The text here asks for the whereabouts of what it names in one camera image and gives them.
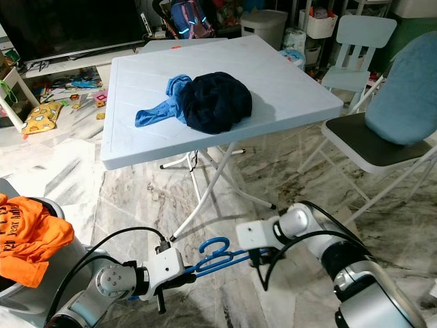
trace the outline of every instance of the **marble floor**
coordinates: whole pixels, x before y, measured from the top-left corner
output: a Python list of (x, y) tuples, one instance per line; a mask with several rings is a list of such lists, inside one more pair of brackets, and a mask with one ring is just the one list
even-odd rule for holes
[[(96, 114), (100, 112), (94, 106), (78, 111), (66, 107), (57, 129), (25, 141), (13, 128), (0, 129), (0, 177), (22, 195), (57, 202), (82, 243), (93, 245), (130, 226), (150, 226), (172, 235), (197, 203), (188, 170), (159, 170), (160, 164), (171, 160), (163, 159), (107, 171), (99, 159), (103, 121), (96, 120)], [(278, 204), (279, 210), (310, 200), (344, 220), (363, 205), (349, 184), (321, 159), (303, 174), (296, 172), (320, 140), (317, 124), (248, 139), (239, 145), (246, 153), (233, 156), (228, 173), (242, 189)], [(220, 159), (216, 148), (209, 152)], [(397, 176), (370, 176), (338, 150), (328, 152), (369, 195)], [(199, 157), (196, 177), (201, 190), (213, 172)], [(431, 318), (437, 314), (437, 302), (427, 298), (437, 278), (437, 169), (409, 202), (404, 201), (420, 172), (358, 218), (353, 228), (424, 317)], [(273, 215), (277, 211), (242, 199), (219, 179), (200, 216), (174, 246), (186, 264), (196, 263), (201, 242), (226, 236), (237, 249), (237, 223)], [(120, 261), (141, 261), (154, 253), (157, 242), (145, 232), (130, 232), (104, 248)], [(299, 245), (280, 261), (268, 292), (244, 262), (165, 291), (164, 315), (158, 314), (154, 299), (119, 301), (99, 327), (336, 327), (339, 302), (332, 288), (317, 260)], [(5, 310), (0, 311), (0, 323), (30, 327)]]

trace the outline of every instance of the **blue cloth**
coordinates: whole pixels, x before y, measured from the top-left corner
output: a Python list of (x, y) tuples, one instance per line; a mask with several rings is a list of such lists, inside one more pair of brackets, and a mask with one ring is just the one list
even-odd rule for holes
[(437, 130), (437, 32), (423, 34), (395, 58), (386, 83), (366, 110), (366, 125), (398, 145)]
[(151, 125), (173, 116), (186, 124), (181, 107), (180, 92), (188, 82), (191, 82), (191, 78), (185, 74), (169, 79), (165, 94), (170, 98), (153, 109), (138, 111), (135, 118), (135, 126), (138, 128), (140, 126)]

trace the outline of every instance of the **black chair seat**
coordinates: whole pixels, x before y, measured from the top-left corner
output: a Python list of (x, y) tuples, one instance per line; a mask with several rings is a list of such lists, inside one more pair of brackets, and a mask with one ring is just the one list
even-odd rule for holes
[(425, 141), (401, 146), (381, 138), (366, 126), (365, 113), (334, 118), (326, 127), (368, 163), (380, 167), (417, 159), (432, 148)]

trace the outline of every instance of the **white folding table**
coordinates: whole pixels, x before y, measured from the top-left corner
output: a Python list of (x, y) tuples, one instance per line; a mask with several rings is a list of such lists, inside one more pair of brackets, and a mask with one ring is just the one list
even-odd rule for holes
[[(151, 109), (167, 99), (170, 78), (187, 74), (192, 79), (211, 72), (226, 72), (244, 83), (252, 95), (252, 116), (226, 133), (208, 135), (195, 131), (176, 118), (135, 127), (138, 110)], [(179, 49), (115, 58), (103, 130), (101, 159), (107, 169), (163, 159), (186, 153), (176, 165), (188, 161), (199, 204), (173, 233), (174, 241), (199, 213), (222, 176), (236, 192), (253, 202), (274, 205), (242, 192), (223, 169), (237, 141), (319, 122), (339, 116), (343, 103), (299, 70), (258, 36), (187, 46)], [(205, 148), (229, 144), (220, 163)], [(199, 152), (216, 168), (201, 196), (191, 167), (190, 153)]]

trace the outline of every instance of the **tv stand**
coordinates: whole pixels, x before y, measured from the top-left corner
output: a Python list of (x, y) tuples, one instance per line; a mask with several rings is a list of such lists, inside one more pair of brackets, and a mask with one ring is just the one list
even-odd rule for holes
[(39, 65), (35, 65), (35, 69), (29, 70), (21, 75), (23, 79), (30, 79), (33, 77), (42, 77), (44, 75), (50, 75), (59, 72), (67, 72), (69, 70), (76, 70), (78, 68), (92, 67), (97, 68), (98, 74), (102, 79), (103, 85), (109, 85), (109, 75), (111, 73), (111, 62), (112, 59), (116, 57), (123, 57), (129, 55), (135, 55), (141, 47), (138, 47), (135, 51), (134, 49), (122, 50), (122, 51), (112, 51), (107, 53), (102, 53), (99, 55), (90, 55), (87, 57), (72, 59), (52, 59), (48, 67), (38, 69)]

